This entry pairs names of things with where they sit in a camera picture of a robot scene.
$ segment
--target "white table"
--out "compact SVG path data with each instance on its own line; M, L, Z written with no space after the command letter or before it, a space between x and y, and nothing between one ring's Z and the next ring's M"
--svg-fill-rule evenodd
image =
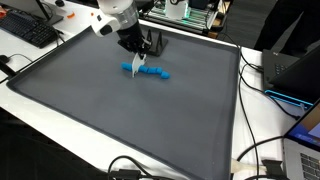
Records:
M94 9L70 2L65 2L65 4L66 5L58 10L57 13L65 17L66 14L73 11L76 16L72 19L65 17L63 21L55 24L54 27L63 31L65 33L64 38L69 39L90 25L90 13L93 12ZM140 21L140 23L185 34L187 36L197 37L206 41L223 43L145 21ZM36 60L56 47L56 43L52 43L44 49L38 49L4 31L0 31L0 37L0 54L8 56L15 53L21 53ZM254 64L261 63L260 52L243 48L243 54L249 62ZM9 66L14 70L18 70L28 63L29 62L22 57L16 56L11 60ZM5 74L0 72L0 80L3 80L5 77ZM244 72L244 78L249 84L261 88L261 75L249 67ZM244 106L247 110L256 141L283 135L294 124L295 121L293 119L286 116L274 103L263 97L261 94L245 87L244 84L242 85L241 90ZM0 106L3 109L99 169L106 170L115 157L119 155L128 155L143 163L153 175L163 175L177 179L185 178L149 156L84 126L69 117L12 92L6 87L5 83L0 84L0 94ZM300 112L299 108L290 105L284 105L284 107L296 114ZM250 145L252 145L252 138L238 99L234 120L232 157L237 158L237 156ZM282 160L282 145L280 141L262 145L258 148L258 152L260 158ZM243 158L242 162L256 164L254 151L248 153L248 155ZM114 167L133 168L134 166L129 161L120 160ZM237 173L234 179L245 179L255 175L255 173L255 171L242 171Z

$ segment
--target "keyboard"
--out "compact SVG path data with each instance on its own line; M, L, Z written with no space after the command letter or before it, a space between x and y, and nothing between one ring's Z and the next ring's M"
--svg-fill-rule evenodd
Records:
M38 47L43 48L57 39L53 27L17 11L8 11L0 19L0 29Z
M319 160L301 153L303 176L307 180L320 179Z
M283 71L285 71L287 69L286 66L281 65L281 64L275 64L275 71L276 71L276 75L281 74Z

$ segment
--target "computer screen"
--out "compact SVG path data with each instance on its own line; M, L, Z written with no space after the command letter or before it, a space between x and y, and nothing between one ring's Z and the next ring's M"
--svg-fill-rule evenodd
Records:
M0 4L5 4L15 9L31 13L43 19L47 19L43 10L41 9L40 0L0 0Z
M305 143L320 147L320 103L318 102L288 134Z

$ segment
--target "laptop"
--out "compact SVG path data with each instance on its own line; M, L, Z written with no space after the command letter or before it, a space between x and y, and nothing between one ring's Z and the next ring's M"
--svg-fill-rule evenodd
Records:
M285 134L283 147L289 179L320 179L320 99Z
M300 59L264 50L262 65L270 97L306 109L320 97L320 46Z

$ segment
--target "gray mat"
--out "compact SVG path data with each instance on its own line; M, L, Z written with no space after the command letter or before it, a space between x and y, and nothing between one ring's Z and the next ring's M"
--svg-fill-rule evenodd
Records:
M228 179L239 51L163 35L167 47L161 57L148 56L147 66L161 66L168 80L141 73L133 79L120 64L134 55L117 45L117 34L98 38L87 29L8 87L191 179Z

